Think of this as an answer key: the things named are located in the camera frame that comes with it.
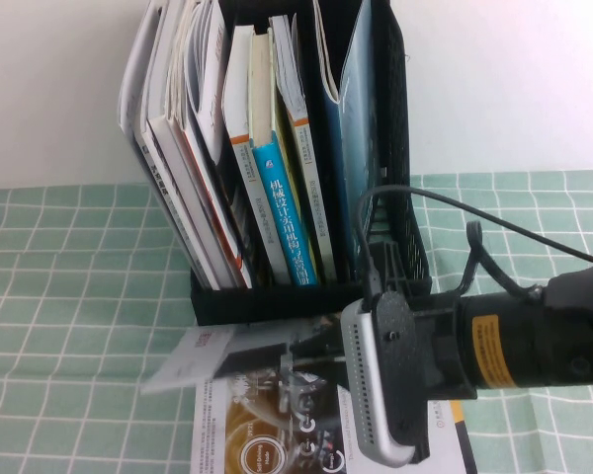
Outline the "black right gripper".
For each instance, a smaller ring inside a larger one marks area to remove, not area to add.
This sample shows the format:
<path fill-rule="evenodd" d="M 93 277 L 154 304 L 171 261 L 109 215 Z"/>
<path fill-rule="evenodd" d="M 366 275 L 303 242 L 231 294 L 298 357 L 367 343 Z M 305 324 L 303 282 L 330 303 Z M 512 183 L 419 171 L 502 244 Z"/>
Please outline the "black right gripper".
<path fill-rule="evenodd" d="M 421 368 L 428 400 L 477 398 L 472 370 L 466 367 L 464 328 L 466 311 L 475 296 L 448 291 L 415 297 L 410 309 L 415 322 Z M 344 348 L 338 335 L 316 335 L 290 345 L 296 369 L 339 371 L 346 369 Z"/>

